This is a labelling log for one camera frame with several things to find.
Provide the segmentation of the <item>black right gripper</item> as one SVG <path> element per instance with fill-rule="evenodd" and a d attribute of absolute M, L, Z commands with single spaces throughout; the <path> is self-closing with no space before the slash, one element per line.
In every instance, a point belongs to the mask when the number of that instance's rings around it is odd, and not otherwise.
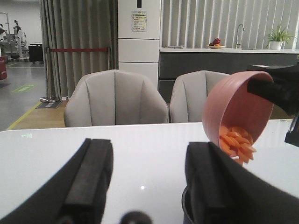
<path fill-rule="evenodd" d="M 286 133 L 285 142 L 299 145 L 299 64 L 295 65 L 249 65 L 248 71 L 265 71 L 273 82 L 250 79 L 247 92 L 260 96 L 283 109 L 288 115 L 294 115 Z"/>

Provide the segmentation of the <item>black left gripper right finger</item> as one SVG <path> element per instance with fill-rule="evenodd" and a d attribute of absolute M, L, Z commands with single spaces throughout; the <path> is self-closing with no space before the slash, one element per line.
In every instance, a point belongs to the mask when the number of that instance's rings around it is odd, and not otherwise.
<path fill-rule="evenodd" d="M 261 180 L 212 142 L 190 142 L 186 182 L 199 224 L 297 224 L 299 200 Z"/>

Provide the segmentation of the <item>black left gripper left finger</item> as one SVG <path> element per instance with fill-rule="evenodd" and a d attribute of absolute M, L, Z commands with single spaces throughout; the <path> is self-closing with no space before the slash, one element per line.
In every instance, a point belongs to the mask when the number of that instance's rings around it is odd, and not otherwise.
<path fill-rule="evenodd" d="M 77 152 L 2 224 L 99 224 L 113 172 L 110 140 L 85 139 Z"/>

